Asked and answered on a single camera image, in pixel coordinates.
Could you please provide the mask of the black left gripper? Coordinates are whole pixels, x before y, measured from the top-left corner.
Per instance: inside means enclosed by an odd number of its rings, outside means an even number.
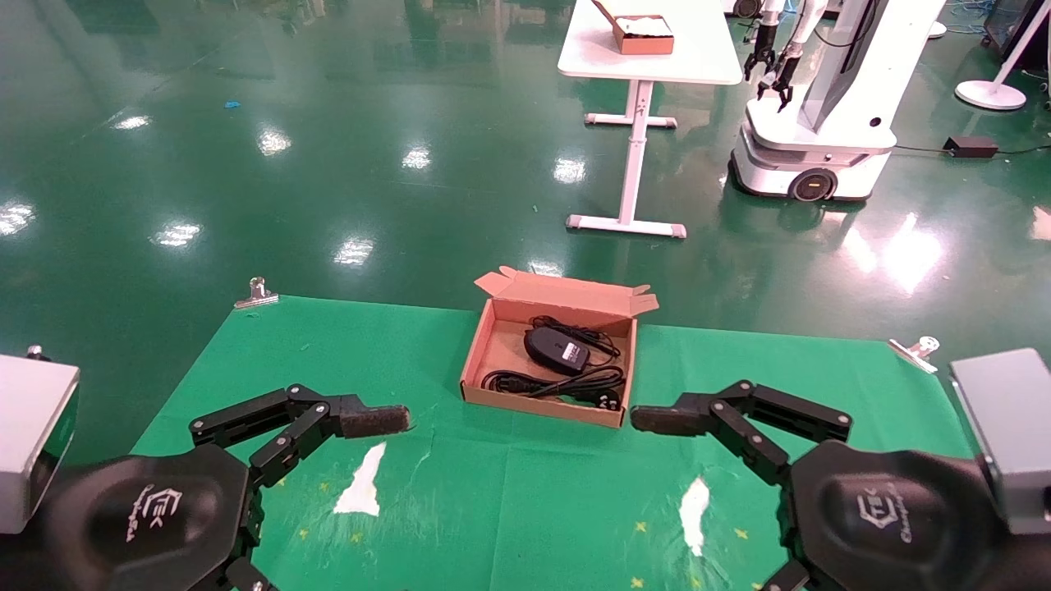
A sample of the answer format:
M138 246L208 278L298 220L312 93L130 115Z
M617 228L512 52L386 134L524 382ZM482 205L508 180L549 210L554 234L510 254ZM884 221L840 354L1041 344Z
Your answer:
M198 448L188 452L62 469L24 530L2 536L1 587L279 590L250 561L264 515L259 487L277 485L328 439L410 426L405 406L292 384L191 420ZM275 437L249 468L222 449L267 433Z

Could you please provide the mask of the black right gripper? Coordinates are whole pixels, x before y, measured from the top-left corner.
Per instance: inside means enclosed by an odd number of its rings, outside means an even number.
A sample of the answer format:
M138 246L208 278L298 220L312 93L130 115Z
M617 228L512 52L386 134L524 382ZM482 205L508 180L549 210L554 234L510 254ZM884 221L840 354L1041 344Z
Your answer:
M818 445L792 464L754 420ZM1014 534L973 460L875 453L847 442L853 417L747 379L672 406L634 406L642 433L713 435L783 487L789 558L763 591L1047 590L1047 534Z

